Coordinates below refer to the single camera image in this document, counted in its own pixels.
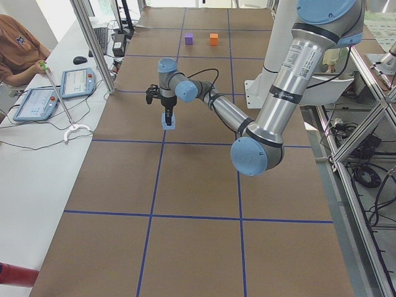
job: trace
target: brown shirt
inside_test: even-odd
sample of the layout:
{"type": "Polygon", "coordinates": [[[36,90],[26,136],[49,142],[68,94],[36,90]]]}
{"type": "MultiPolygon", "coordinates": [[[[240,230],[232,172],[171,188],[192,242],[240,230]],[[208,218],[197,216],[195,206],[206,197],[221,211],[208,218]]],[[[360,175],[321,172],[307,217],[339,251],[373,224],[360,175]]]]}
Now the brown shirt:
{"type": "Polygon", "coordinates": [[[39,47],[40,42],[23,25],[0,14],[0,80],[44,60],[39,47]]]}

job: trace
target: white table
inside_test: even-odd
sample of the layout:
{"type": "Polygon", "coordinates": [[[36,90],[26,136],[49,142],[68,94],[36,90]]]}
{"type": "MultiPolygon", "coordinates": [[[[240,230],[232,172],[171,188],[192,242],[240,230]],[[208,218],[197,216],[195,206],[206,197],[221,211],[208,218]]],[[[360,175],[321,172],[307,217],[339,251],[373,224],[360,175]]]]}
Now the white table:
{"type": "MultiPolygon", "coordinates": [[[[100,27],[98,20],[92,20],[94,27],[100,27]]],[[[108,53],[111,53],[111,42],[108,53]]],[[[88,58],[88,45],[75,22],[65,37],[47,59],[54,82],[59,85],[63,70],[91,67],[96,72],[97,81],[101,80],[93,58],[88,63],[73,65],[75,56],[88,58]]],[[[110,66],[111,57],[105,56],[110,66]]],[[[50,85],[44,75],[36,75],[28,88],[50,85]]],[[[87,100],[91,111],[81,124],[95,129],[105,107],[107,88],[101,83],[95,93],[87,100]]],[[[66,102],[68,108],[80,102],[82,98],[66,102]]],[[[58,105],[56,114],[63,111],[58,105]]],[[[78,120],[88,111],[85,103],[70,109],[73,120],[78,120]]],[[[9,113],[12,118],[16,108],[9,113]]],[[[62,113],[49,120],[57,127],[69,127],[67,116],[62,113]]],[[[0,127],[13,126],[5,119],[0,127]]],[[[69,134],[87,135],[85,129],[69,134]]],[[[0,129],[0,140],[26,146],[43,147],[63,139],[64,131],[49,124],[31,124],[0,129]]],[[[69,198],[75,179],[79,173],[90,145],[92,135],[61,143],[49,148],[33,151],[0,145],[0,262],[40,270],[47,250],[56,231],[64,206],[69,198]]],[[[0,296],[28,296],[30,288],[0,285],[0,296]]]]}

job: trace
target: red cylinder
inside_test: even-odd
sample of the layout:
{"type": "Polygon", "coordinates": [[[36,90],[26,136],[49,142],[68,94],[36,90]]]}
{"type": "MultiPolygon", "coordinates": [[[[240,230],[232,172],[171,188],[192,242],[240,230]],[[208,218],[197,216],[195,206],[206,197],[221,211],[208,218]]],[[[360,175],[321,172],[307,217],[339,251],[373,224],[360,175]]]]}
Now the red cylinder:
{"type": "Polygon", "coordinates": [[[37,270],[0,263],[0,284],[31,288],[37,276],[37,270]]]}

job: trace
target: computer mouse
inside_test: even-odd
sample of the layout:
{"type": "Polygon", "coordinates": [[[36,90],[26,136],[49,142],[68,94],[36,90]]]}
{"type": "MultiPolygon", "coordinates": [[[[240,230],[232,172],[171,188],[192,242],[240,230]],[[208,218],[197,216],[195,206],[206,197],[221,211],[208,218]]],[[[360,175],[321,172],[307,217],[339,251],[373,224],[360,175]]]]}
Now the computer mouse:
{"type": "Polygon", "coordinates": [[[73,59],[73,64],[74,64],[74,65],[79,65],[79,64],[85,63],[85,62],[87,62],[87,61],[88,61],[88,60],[87,60],[86,57],[77,56],[77,57],[75,57],[75,58],[73,59]]]}

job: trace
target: device screen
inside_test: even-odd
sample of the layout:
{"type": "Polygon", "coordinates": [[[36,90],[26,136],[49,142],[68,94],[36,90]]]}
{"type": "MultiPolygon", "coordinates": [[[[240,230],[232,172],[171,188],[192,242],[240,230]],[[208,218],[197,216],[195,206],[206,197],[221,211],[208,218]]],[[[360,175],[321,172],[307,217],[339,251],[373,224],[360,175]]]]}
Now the device screen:
{"type": "Polygon", "coordinates": [[[69,71],[66,74],[64,94],[82,93],[87,88],[87,70],[69,71]]]}
{"type": "Polygon", "coordinates": [[[48,98],[53,90],[33,90],[26,99],[18,116],[21,118],[40,118],[44,116],[48,98]]]}

